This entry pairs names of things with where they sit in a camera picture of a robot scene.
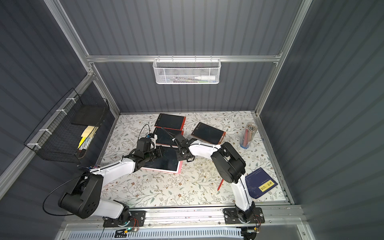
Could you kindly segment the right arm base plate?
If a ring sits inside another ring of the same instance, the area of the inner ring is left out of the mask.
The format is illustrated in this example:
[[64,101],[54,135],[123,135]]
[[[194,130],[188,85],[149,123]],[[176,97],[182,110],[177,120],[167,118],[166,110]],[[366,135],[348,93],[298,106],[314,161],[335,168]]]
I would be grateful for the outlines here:
[[261,208],[249,208],[242,211],[238,208],[224,208],[225,223],[230,224],[264,224],[265,218]]

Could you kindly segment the red tablet front with scribbles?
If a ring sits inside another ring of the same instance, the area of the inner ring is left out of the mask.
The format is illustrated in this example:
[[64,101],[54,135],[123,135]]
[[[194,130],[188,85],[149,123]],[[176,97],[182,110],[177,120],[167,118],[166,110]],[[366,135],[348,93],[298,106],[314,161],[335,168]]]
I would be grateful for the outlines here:
[[176,135],[183,135],[183,130],[173,130],[173,129],[166,129],[164,131],[162,128],[155,128],[154,134],[157,135],[156,145],[157,146],[164,146],[164,147],[170,147],[170,144],[172,144],[173,148],[176,148],[177,145],[172,141],[172,139]]

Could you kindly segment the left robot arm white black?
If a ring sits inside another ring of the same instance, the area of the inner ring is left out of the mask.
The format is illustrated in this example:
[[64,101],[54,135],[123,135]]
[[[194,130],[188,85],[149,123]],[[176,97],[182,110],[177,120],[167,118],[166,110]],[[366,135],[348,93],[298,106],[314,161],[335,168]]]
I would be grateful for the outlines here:
[[156,147],[157,135],[149,134],[137,141],[137,147],[118,162],[70,181],[70,188],[58,201],[60,208],[86,219],[92,216],[105,217],[126,223],[130,220],[129,206],[115,200],[101,197],[102,188],[116,179],[132,174],[155,159],[163,156],[163,147]]

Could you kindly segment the red stylus diagonal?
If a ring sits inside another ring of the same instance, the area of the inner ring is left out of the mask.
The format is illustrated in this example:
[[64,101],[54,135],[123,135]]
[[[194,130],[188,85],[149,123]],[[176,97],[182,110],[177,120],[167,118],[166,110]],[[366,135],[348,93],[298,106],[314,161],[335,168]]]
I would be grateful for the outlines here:
[[224,182],[224,179],[222,179],[222,180],[221,180],[221,182],[220,182],[220,184],[219,184],[219,186],[218,186],[218,188],[217,188],[217,191],[219,191],[219,190],[220,190],[220,188],[221,188],[221,186],[222,186],[223,182]]

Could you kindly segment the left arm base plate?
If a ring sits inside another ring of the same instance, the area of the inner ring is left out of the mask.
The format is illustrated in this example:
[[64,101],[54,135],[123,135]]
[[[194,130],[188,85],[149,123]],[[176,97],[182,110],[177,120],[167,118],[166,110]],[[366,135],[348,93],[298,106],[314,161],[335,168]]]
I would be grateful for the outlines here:
[[106,218],[103,223],[104,228],[134,228],[143,227],[146,219],[146,211],[129,211],[123,213],[117,219]]

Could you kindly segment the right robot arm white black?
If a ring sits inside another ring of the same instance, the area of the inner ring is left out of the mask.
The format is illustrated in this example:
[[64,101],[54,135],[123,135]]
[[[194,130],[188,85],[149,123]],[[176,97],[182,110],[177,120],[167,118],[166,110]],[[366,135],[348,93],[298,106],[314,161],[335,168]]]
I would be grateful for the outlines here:
[[193,161],[195,157],[203,157],[213,161],[221,178],[231,185],[235,197],[235,209],[243,223],[255,219],[258,225],[264,219],[257,215],[256,205],[249,194],[246,179],[246,163],[235,148],[228,142],[221,145],[203,143],[197,139],[186,139],[182,135],[172,138],[177,146],[179,161]]

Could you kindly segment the pink white writing tablet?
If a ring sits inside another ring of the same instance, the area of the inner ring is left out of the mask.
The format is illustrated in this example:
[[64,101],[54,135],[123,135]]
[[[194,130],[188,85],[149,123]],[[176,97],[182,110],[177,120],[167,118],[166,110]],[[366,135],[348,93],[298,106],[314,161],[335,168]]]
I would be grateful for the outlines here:
[[170,147],[158,146],[158,148],[162,148],[163,156],[151,162],[147,162],[143,169],[180,174],[182,170],[182,162],[178,161],[176,151]]

